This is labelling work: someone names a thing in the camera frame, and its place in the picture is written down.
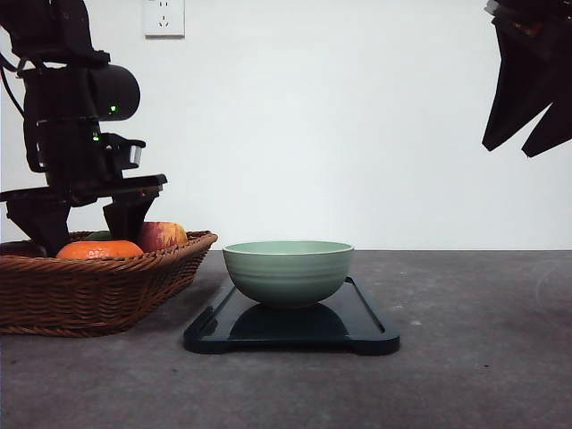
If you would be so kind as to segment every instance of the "black object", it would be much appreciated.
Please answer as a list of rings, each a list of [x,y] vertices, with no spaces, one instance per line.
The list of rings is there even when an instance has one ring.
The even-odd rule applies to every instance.
[[[490,0],[501,65],[483,144],[494,150],[542,110],[528,156],[572,139],[572,1]]]
[[[273,309],[245,297],[229,279],[187,328],[185,349],[224,353],[245,347],[350,348],[362,355],[397,351],[400,335],[351,277],[311,307]]]
[[[0,194],[11,218],[53,256],[69,242],[71,207],[112,197],[105,219],[116,239],[135,240],[145,214],[167,179],[162,174],[124,179],[139,167],[145,142],[102,133],[100,121],[130,118],[139,107],[139,85],[110,55],[94,50],[82,0],[0,0],[0,25],[10,34],[14,67],[26,87],[24,141],[33,172],[47,188]],[[61,63],[64,67],[48,67]]]

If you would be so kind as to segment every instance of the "ceramic bowl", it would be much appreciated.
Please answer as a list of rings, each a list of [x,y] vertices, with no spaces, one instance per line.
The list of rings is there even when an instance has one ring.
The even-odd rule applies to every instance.
[[[259,241],[223,248],[232,281],[270,307],[299,308],[331,296],[349,271],[353,247],[330,241]]]

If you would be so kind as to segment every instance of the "gray table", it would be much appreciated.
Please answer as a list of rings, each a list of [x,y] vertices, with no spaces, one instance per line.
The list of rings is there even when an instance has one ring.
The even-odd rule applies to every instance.
[[[352,273],[397,353],[189,353],[182,333],[225,278],[211,252],[129,332],[4,336],[2,427],[572,427],[572,252],[362,251]]]

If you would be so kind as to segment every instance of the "black robotic arm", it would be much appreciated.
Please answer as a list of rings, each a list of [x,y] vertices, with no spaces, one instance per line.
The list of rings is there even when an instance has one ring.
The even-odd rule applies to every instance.
[[[490,0],[501,65],[484,134],[493,150],[548,110],[523,146],[536,156],[572,139],[572,0]]]
[[[145,143],[102,133],[99,122],[125,120],[137,111],[137,81],[111,65],[108,53],[94,50],[82,0],[0,0],[0,24],[20,58],[16,67],[2,57],[2,67],[25,84],[29,168],[44,173],[48,185],[0,194],[8,217],[54,255],[70,240],[70,208],[112,197],[104,208],[110,231],[135,240],[166,178],[124,179],[123,170],[139,166]]]

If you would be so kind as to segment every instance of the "apple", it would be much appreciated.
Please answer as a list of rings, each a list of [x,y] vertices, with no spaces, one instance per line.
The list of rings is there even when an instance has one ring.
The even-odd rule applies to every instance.
[[[153,252],[174,245],[186,244],[187,233],[175,222],[143,222],[137,244],[144,252]]]

